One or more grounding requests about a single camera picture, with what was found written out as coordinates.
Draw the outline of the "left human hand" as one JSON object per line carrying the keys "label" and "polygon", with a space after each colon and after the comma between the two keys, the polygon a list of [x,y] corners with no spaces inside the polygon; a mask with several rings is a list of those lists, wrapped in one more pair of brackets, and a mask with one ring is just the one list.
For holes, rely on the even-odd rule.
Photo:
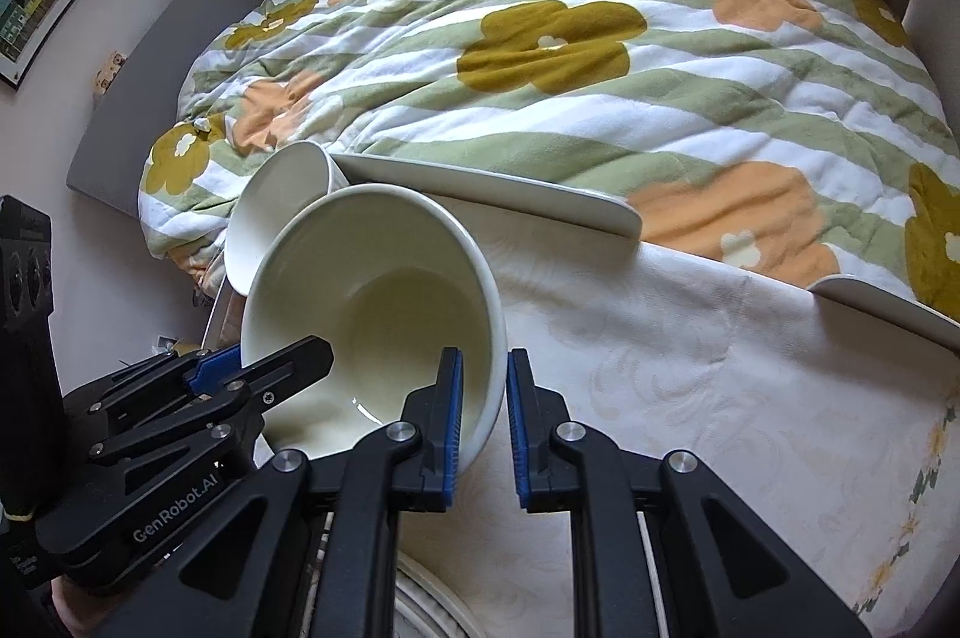
{"label": "left human hand", "polygon": [[65,576],[50,583],[53,607],[75,638],[86,638],[125,599],[125,594],[99,597],[83,591]]}

